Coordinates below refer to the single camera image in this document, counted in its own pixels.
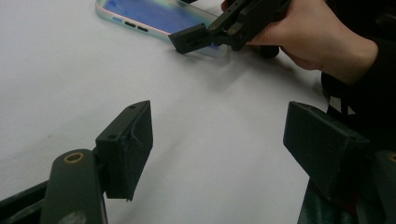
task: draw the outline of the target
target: wrist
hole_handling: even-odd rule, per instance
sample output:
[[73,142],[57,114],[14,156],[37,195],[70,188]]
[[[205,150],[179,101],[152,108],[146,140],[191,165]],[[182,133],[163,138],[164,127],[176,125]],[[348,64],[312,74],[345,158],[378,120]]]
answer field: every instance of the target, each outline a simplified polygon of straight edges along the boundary
[[348,32],[340,36],[342,41],[329,59],[329,66],[324,71],[347,85],[359,81],[373,65],[378,53],[378,46],[370,39]]

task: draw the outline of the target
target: black clothing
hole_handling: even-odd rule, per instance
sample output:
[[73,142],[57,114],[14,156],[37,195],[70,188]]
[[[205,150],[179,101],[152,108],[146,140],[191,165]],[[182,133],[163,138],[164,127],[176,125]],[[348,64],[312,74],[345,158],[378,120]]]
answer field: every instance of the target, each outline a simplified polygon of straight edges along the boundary
[[[347,86],[322,74],[323,89],[341,99],[343,111],[339,118],[358,129],[362,125],[396,125],[393,117],[396,115],[396,37],[375,22],[391,4],[393,0],[332,0],[330,3],[343,24],[378,45],[375,63],[355,85]],[[349,116],[347,107],[356,114]]]

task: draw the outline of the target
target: smartphone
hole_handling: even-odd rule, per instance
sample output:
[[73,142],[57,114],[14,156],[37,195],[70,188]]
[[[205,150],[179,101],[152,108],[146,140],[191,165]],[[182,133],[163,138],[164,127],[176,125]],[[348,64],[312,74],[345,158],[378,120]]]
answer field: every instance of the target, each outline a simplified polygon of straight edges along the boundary
[[[171,43],[169,35],[194,25],[210,25],[217,17],[179,0],[96,0],[96,12],[105,20]],[[227,46],[209,46],[197,52],[221,57]]]

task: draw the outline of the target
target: finger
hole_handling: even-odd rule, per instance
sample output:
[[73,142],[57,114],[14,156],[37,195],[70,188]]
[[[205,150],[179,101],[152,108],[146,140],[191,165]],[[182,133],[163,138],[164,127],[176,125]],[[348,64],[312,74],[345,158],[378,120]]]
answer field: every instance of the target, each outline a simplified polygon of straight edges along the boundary
[[227,9],[227,7],[228,7],[227,1],[224,1],[221,3],[221,10],[225,11]]

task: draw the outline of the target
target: white table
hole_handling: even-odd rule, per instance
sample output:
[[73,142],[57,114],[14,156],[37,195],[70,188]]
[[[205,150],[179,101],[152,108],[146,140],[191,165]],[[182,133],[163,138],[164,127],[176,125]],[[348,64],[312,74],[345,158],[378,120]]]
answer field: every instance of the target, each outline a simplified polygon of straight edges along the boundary
[[134,200],[106,200],[109,223],[297,222],[308,176],[282,138],[289,101],[326,109],[318,71],[248,48],[180,55],[100,19],[94,0],[0,1],[0,200],[144,100],[154,147]]

